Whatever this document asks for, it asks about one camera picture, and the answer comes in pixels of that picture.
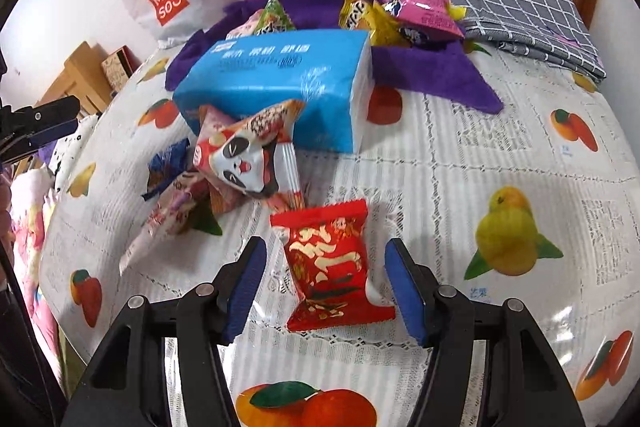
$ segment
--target blue tissue package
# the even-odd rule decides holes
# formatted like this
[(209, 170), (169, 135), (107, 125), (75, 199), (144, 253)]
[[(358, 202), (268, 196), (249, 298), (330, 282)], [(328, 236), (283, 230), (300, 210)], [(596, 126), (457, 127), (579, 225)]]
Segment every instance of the blue tissue package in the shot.
[(293, 143), (357, 153), (372, 90), (368, 32), (299, 30), (217, 42), (180, 83), (174, 102), (197, 135), (200, 105), (242, 120), (284, 100), (304, 100)]

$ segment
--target fruit print tablecloth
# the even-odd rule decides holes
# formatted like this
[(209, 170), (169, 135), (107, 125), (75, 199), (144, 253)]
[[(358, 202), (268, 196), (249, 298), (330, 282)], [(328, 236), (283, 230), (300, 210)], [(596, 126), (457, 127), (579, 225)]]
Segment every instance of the fruit print tablecloth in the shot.
[[(418, 263), (470, 298), (523, 299), (588, 425), (604, 424), (640, 376), (633, 346), (640, 323), (638, 166), (599, 93), (579, 87), (569, 71), (487, 50), (470, 58), (503, 100), (499, 115), (414, 92), (382, 93), (375, 99), (392, 107), (372, 108), (378, 124), (367, 125), (359, 155), (297, 151), (303, 193), (309, 206), (366, 198), (370, 279), (383, 298), (392, 298), (384, 245), (401, 237)], [(267, 389), (257, 399), (269, 398), (268, 387), (256, 387), (288, 381), (309, 392), (304, 402), (283, 406), (300, 415), (311, 415), (307, 406), (322, 409), (332, 396), (331, 407), (344, 407), (357, 394), (375, 409), (377, 425), (403, 427), (428, 353), (409, 338), (399, 315), (361, 327), (286, 331), (297, 299), (261, 206), (247, 203), (220, 217), (220, 237), (192, 231), (172, 238), (119, 277), (120, 256), (154, 204), (141, 197), (146, 163), (189, 136), (164, 90), (164, 70), (177, 52), (150, 57), (100, 118), (53, 215), (40, 279), (69, 340), (87, 359), (129, 296), (180, 296), (212, 280), (251, 235), (261, 235), (269, 250), (265, 275), (244, 333), (221, 349), (248, 427), (255, 411), (247, 396)], [(94, 327), (83, 313), (84, 292), (70, 290), (74, 273), (73, 284), (100, 282)], [(480, 348), (467, 420), (481, 392)], [(166, 358), (174, 425), (185, 426), (175, 343), (168, 342)], [(330, 393), (337, 389), (355, 394)], [(302, 416), (287, 418), (306, 425)]]

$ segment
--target folded plaid fabric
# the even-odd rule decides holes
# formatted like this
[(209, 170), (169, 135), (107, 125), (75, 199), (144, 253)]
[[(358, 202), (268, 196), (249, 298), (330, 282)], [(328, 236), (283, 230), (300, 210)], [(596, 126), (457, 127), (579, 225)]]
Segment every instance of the folded plaid fabric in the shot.
[(598, 50), (572, 0), (450, 0), (466, 7), (466, 38), (551, 62), (601, 82)]

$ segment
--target yellow snack package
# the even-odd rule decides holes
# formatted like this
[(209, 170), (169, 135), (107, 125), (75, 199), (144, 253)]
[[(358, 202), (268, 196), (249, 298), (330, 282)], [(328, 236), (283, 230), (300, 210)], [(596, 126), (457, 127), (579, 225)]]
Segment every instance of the yellow snack package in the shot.
[(380, 6), (367, 0), (344, 0), (338, 25), (345, 30), (367, 30), (372, 46), (404, 46), (407, 41), (399, 32), (396, 21)]

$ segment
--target purple towel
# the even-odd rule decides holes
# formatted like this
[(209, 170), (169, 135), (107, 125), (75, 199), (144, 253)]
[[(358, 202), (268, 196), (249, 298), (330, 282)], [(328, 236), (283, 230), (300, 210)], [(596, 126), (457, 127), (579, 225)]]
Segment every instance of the purple towel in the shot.
[[(280, 0), (299, 30), (337, 28), (344, 0)], [(191, 67), (216, 42), (243, 24), (266, 0), (229, 4), (226, 17), (206, 33), (196, 32), (184, 45), (166, 73), (165, 87), (175, 90)], [(376, 83), (448, 98), (477, 110), (497, 114), (500, 98), (484, 81), (459, 41), (434, 44), (433, 49), (374, 46), (371, 49)]]

